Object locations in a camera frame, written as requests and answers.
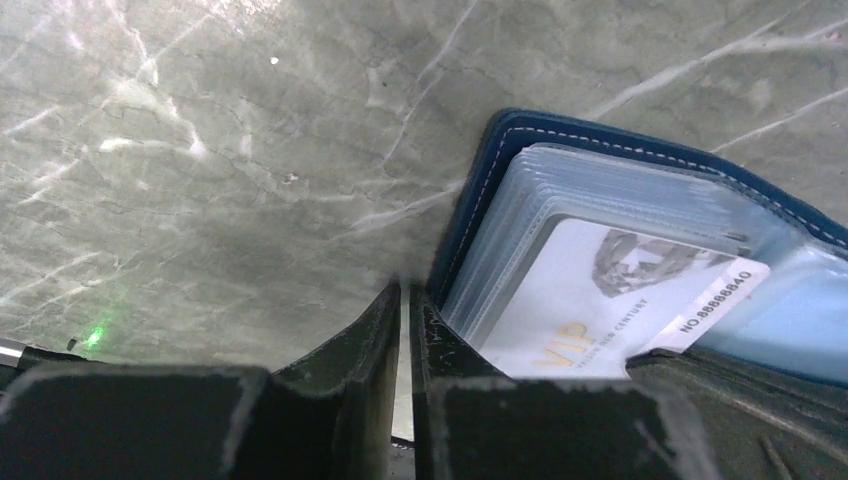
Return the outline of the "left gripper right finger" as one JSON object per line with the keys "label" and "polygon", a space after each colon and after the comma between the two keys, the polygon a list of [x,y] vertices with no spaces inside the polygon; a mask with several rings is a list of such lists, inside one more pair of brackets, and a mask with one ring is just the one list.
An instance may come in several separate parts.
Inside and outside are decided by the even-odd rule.
{"label": "left gripper right finger", "polygon": [[691,401],[657,383],[512,379],[410,290],[420,479],[717,479]]}

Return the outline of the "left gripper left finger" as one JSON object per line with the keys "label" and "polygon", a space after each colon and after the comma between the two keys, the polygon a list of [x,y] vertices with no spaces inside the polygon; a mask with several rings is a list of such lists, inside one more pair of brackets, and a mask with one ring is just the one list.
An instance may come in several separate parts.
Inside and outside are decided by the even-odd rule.
{"label": "left gripper left finger", "polygon": [[45,352],[1,401],[5,479],[381,479],[401,289],[277,371]]}

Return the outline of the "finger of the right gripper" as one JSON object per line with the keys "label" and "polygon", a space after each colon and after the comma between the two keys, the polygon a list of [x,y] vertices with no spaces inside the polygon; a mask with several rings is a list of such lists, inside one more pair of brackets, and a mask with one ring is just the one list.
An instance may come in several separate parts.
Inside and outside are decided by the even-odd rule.
{"label": "finger of the right gripper", "polygon": [[695,405],[726,479],[844,479],[847,389],[694,347],[632,358],[637,381]]}

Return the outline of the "blue card holder wallet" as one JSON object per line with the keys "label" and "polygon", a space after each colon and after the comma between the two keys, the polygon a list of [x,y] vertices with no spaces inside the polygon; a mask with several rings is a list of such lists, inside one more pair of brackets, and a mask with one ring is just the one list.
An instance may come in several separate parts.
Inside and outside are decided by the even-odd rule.
{"label": "blue card holder wallet", "polygon": [[477,352],[470,331],[564,218],[766,264],[769,277],[688,349],[846,383],[844,225],[714,154],[517,108],[489,121],[427,282],[446,323]]}

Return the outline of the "white VIP credit card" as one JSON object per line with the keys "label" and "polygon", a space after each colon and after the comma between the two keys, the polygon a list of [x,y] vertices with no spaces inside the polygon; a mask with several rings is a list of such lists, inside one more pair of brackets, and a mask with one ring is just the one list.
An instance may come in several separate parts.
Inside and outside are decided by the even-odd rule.
{"label": "white VIP credit card", "polygon": [[469,339],[514,378],[623,379],[681,353],[770,275],[761,262],[577,218],[554,223]]}

